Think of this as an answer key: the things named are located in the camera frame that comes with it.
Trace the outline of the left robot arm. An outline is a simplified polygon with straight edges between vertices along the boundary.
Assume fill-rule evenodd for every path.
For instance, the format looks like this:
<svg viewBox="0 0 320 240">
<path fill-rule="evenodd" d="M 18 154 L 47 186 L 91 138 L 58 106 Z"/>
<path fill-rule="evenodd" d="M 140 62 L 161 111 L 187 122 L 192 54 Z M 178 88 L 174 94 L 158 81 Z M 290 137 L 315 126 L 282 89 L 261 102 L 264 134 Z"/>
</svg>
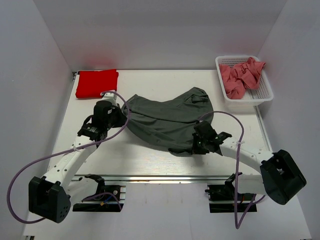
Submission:
<svg viewBox="0 0 320 240">
<path fill-rule="evenodd" d="M 88 116 L 72 144 L 52 169 L 42 177 L 33 177 L 28 184 L 29 211 L 55 223 L 62 222 L 72 206 L 83 199 L 99 200 L 105 196 L 104 179 L 96 174 L 86 174 L 72 179 L 87 158 L 105 140 L 108 131 L 125 125 L 127 118 L 115 100 L 100 100 L 93 114 Z"/>
</svg>

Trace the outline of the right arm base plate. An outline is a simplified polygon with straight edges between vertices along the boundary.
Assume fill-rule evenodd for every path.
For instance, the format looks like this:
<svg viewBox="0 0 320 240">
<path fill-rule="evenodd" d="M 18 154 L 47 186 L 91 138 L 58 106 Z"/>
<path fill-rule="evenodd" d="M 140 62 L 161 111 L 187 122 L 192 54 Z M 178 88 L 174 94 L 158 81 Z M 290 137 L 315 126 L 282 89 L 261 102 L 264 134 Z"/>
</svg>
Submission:
<svg viewBox="0 0 320 240">
<path fill-rule="evenodd" d="M 234 191 L 223 184 L 208 185 L 205 193 L 208 195 L 209 211 L 212 214 L 234 213 Z M 253 198 L 251 193 L 239 193 L 237 197 L 237 212 L 244 213 Z"/>
</svg>

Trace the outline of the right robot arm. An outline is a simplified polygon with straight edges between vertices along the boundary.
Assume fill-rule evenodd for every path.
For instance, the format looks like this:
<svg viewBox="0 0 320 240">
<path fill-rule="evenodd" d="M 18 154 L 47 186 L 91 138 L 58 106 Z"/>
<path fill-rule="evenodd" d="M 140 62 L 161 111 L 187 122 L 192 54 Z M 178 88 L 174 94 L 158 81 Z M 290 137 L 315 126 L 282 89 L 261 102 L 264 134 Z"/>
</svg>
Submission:
<svg viewBox="0 0 320 240">
<path fill-rule="evenodd" d="M 277 204 L 285 205 L 307 184 L 306 178 L 287 151 L 261 150 L 240 143 L 226 132 L 211 135 L 194 133 L 192 151 L 194 154 L 216 153 L 239 160 L 258 172 L 234 173 L 225 181 L 226 195 L 233 200 L 243 194 L 257 194 L 268 196 Z"/>
</svg>

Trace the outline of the dark grey t-shirt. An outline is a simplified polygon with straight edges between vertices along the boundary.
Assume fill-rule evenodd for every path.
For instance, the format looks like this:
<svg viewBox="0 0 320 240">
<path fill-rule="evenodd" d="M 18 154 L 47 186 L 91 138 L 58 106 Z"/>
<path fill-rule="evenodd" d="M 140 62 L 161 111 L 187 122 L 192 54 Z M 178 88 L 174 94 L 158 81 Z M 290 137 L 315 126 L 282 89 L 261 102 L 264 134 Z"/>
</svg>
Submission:
<svg viewBox="0 0 320 240">
<path fill-rule="evenodd" d="M 130 112 L 127 128 L 139 139 L 177 157 L 193 154 L 193 133 L 197 121 L 212 112 L 207 93 L 193 87 L 168 101 L 149 100 L 135 94 L 121 110 Z"/>
</svg>

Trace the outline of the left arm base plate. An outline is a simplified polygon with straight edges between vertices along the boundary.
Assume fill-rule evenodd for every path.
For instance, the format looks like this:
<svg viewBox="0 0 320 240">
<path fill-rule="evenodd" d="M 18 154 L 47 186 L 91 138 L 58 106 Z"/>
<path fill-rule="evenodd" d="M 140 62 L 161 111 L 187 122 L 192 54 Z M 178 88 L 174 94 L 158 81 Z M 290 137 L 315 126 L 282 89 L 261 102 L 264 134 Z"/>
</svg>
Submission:
<svg viewBox="0 0 320 240">
<path fill-rule="evenodd" d="M 119 213 L 125 204 L 125 185 L 105 185 L 99 196 L 81 201 L 72 207 L 78 213 Z"/>
</svg>

